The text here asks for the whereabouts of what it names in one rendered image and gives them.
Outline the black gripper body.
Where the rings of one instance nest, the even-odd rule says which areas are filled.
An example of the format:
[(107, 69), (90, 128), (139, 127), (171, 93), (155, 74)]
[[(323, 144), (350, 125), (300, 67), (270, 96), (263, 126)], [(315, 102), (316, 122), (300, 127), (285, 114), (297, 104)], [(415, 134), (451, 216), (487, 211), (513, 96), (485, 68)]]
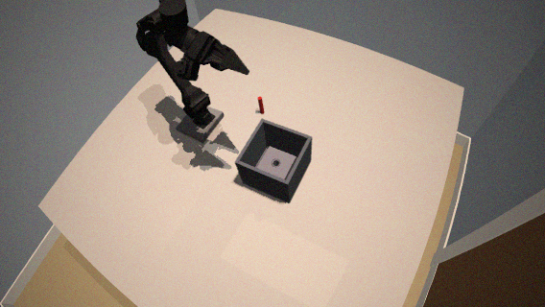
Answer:
[[(209, 33), (206, 33), (204, 31), (199, 32), (197, 29), (193, 28), (188, 30), (184, 34), (181, 42), (179, 43), (179, 48), (181, 50), (187, 49), (187, 58), (199, 64), (201, 57), (204, 54), (212, 38), (215, 37), (213, 37), (213, 35), (210, 35)], [(216, 70), (219, 70), (221, 65), (217, 63), (210, 63), (210, 66), (212, 66)]]

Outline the dark red peg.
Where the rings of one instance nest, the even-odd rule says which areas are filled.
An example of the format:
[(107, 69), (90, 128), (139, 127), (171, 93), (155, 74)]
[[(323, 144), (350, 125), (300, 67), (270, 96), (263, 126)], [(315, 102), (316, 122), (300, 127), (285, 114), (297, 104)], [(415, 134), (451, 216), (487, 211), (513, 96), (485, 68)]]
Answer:
[(263, 102), (262, 102), (262, 97), (258, 97), (258, 105), (259, 105), (259, 109), (260, 109), (260, 113), (264, 113), (264, 108), (263, 108)]

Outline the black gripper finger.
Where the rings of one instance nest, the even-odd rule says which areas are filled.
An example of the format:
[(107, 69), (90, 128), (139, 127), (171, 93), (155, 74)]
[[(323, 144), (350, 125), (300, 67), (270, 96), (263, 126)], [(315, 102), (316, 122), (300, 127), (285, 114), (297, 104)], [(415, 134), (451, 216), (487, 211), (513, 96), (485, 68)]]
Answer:
[(231, 56), (241, 65), (239, 70), (236, 71), (236, 70), (233, 70), (231, 68), (228, 68), (228, 67), (224, 67), (224, 66), (220, 66), (219, 70), (220, 71), (224, 71), (226, 69), (230, 69), (230, 70), (233, 70), (233, 71), (236, 71), (236, 72), (240, 72), (242, 74), (245, 74), (245, 75), (248, 75), (249, 74), (249, 70), (247, 69), (247, 67), (243, 64), (242, 60), (237, 56), (237, 54), (234, 52), (233, 49), (230, 49), (229, 53), (231, 54)]
[(236, 71), (241, 66), (216, 37), (212, 38), (199, 62), (202, 65), (209, 63), (217, 63)]

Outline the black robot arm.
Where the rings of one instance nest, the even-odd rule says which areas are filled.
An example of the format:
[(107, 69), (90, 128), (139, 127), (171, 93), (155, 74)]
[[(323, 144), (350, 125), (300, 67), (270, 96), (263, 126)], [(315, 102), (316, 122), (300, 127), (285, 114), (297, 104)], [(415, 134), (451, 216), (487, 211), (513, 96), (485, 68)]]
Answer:
[[(200, 64), (187, 58), (187, 49), (181, 50), (179, 43), (184, 34), (193, 29), (188, 24), (188, 11), (185, 0), (158, 0), (158, 9), (140, 19), (136, 25), (136, 39), (144, 52), (155, 57), (181, 92), (185, 113), (192, 122), (205, 129), (215, 118), (207, 109), (210, 106), (209, 94), (202, 92), (189, 81), (199, 78)], [(147, 32), (148, 31), (148, 32)], [(145, 32), (147, 32), (145, 34)], [(184, 53), (180, 61), (176, 61), (167, 50), (175, 46)]]

